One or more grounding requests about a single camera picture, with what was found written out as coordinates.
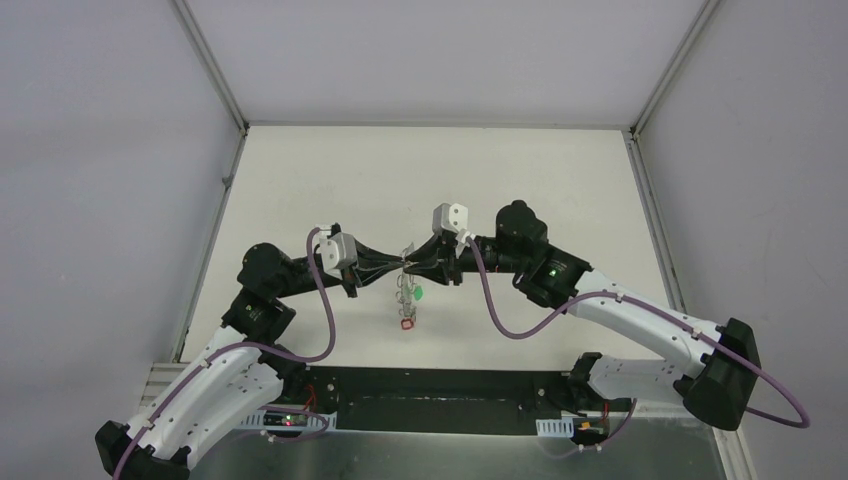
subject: gray floor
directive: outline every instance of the gray floor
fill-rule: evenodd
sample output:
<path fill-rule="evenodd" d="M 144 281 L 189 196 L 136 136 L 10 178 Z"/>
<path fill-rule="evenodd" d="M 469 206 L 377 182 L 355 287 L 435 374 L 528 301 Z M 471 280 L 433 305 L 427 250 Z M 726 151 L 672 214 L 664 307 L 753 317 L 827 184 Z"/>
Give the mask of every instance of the gray floor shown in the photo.
<path fill-rule="evenodd" d="M 271 445 L 257 435 L 234 432 L 204 457 L 191 478 L 725 479 L 711 430 L 693 420 L 633 420 L 600 454 L 551 458 L 571 448 L 565 439 L 363 432 Z"/>

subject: cable connector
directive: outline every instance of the cable connector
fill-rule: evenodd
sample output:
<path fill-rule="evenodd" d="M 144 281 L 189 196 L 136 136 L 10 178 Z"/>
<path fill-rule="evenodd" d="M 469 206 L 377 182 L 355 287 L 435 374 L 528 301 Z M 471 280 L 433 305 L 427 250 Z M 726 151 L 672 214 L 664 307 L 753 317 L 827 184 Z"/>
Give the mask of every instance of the cable connector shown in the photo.
<path fill-rule="evenodd" d="M 477 235 L 474 235 L 464 228 L 456 234 L 456 258 L 459 258 L 459 256 L 462 255 L 462 251 L 465 250 L 468 243 L 473 242 L 475 238 L 477 238 Z"/>

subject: white tabletop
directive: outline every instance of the white tabletop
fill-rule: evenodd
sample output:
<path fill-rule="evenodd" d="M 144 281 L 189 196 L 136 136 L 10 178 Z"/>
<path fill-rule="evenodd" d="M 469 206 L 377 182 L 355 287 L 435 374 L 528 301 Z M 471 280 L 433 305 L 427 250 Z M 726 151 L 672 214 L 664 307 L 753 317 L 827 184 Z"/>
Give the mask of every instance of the white tabletop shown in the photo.
<path fill-rule="evenodd" d="M 553 245 L 619 283 L 666 304 L 665 293 L 621 133 L 616 131 L 253 127 L 241 158 L 182 360 L 194 358 L 238 294 L 236 276 L 252 245 L 305 255 L 318 223 L 377 250 L 399 254 L 431 236 L 433 209 L 469 208 L 470 229 L 494 234 L 497 211 L 522 199 L 548 224 Z M 571 315 L 527 340 L 492 325 L 479 276 L 460 287 L 419 279 L 418 322 L 403 331 L 397 274 L 349 299 L 329 290 L 338 342 L 325 365 L 503 370 L 570 369 L 583 352 L 654 358 L 631 340 Z M 528 301 L 511 275 L 491 275 L 501 319 L 525 330 L 548 310 Z M 297 310 L 281 342 L 302 355 L 327 344 L 317 293 L 283 299 Z"/>

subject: white table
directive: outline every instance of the white table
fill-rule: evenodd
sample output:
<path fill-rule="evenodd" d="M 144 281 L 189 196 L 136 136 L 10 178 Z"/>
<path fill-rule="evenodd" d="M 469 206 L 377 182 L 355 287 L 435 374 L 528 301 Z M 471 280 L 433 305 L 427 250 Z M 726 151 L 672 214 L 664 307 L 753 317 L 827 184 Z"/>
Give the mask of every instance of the white table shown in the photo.
<path fill-rule="evenodd" d="M 377 250 L 399 254 L 431 235 L 442 202 L 470 210 L 470 228 L 494 234 L 497 211 L 523 199 L 548 224 L 559 248 L 666 304 L 659 267 L 620 132 L 479 128 L 254 127 L 211 256 L 182 360 L 194 358 L 239 292 L 245 251 L 273 243 L 305 254 L 316 223 L 342 229 Z M 400 328 L 396 274 L 348 299 L 333 288 L 338 343 L 326 365 L 503 370 L 570 369 L 587 351 L 653 358 L 631 340 L 563 316 L 523 341 L 492 325 L 479 276 L 461 287 L 419 279 L 418 323 Z M 525 330 L 548 311 L 492 275 L 504 323 Z M 282 343 L 302 355 L 327 344 L 317 293 L 286 298 L 298 315 Z"/>

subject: robotic arm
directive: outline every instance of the robotic arm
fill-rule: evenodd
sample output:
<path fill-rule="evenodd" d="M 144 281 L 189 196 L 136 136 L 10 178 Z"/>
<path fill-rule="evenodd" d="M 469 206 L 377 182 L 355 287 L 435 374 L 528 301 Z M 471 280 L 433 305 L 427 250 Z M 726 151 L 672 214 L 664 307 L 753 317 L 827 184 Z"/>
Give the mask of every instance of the robotic arm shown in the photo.
<path fill-rule="evenodd" d="M 278 299 L 316 289 L 323 294 L 324 286 L 336 285 L 353 298 L 357 288 L 397 269 L 443 285 L 460 285 L 465 272 L 512 274 L 516 289 L 555 311 L 528 332 L 509 332 L 497 319 L 481 275 L 490 314 L 504 335 L 527 338 L 568 310 L 662 358 L 619 360 L 587 352 L 567 379 L 575 398 L 682 404 L 696 418 L 725 430 L 735 430 L 741 422 L 757 374 L 739 360 L 760 365 L 751 328 L 736 319 L 719 326 L 630 292 L 588 262 L 550 245 L 547 225 L 523 201 L 498 212 L 494 237 L 473 235 L 467 209 L 443 204 L 434 211 L 433 237 L 403 258 L 366 247 L 338 224 L 319 228 L 317 244 L 316 231 L 310 234 L 307 257 L 292 259 L 268 243 L 252 247 L 238 275 L 243 288 L 203 353 L 150 407 L 127 424 L 107 422 L 98 431 L 101 460 L 113 478 L 186 479 L 198 460 L 248 414 L 302 390 L 296 374 L 307 361 L 329 355 L 335 331 L 331 327 L 324 354 L 311 359 L 291 354 L 275 342 L 295 312 Z"/>

